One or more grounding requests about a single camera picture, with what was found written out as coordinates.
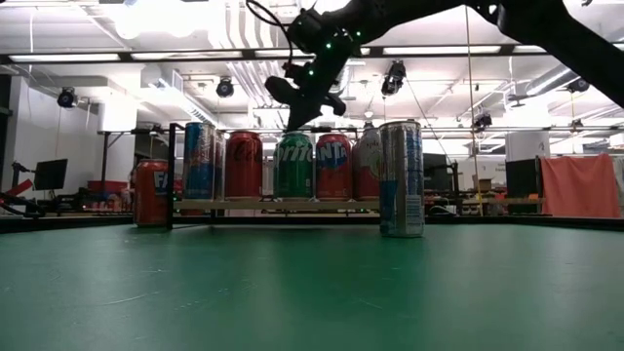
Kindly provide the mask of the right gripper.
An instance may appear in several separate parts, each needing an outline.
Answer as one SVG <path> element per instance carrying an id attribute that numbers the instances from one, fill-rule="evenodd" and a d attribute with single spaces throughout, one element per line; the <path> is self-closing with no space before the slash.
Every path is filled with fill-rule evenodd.
<path id="1" fill-rule="evenodd" d="M 292 66 L 292 79 L 297 89 L 280 77 L 266 79 L 265 88 L 269 94 L 289 107 L 288 132 L 318 117 L 321 104 L 330 106 L 334 115 L 345 113 L 346 104 L 330 89 L 356 50 L 357 44 L 351 36 L 335 36 L 321 45 L 313 60 Z"/>

